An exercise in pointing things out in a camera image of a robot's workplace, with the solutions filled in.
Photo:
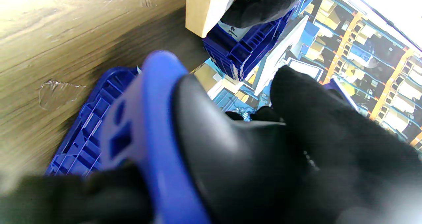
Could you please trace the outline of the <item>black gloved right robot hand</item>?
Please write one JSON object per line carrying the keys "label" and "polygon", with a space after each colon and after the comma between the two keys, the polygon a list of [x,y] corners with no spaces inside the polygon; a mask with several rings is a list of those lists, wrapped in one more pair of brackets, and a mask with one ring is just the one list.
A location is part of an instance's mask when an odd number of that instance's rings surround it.
{"label": "black gloved right robot hand", "polygon": [[275,121],[235,121],[193,75],[122,101],[103,133],[104,170],[26,176],[2,224],[420,224],[414,148],[288,66]]}

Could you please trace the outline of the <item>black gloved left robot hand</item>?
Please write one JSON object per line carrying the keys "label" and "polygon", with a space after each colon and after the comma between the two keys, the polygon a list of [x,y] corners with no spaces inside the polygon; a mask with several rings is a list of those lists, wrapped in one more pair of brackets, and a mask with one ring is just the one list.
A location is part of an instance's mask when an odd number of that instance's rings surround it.
{"label": "black gloved left robot hand", "polygon": [[299,0],[235,0],[220,21],[236,28],[268,23],[285,16]]}

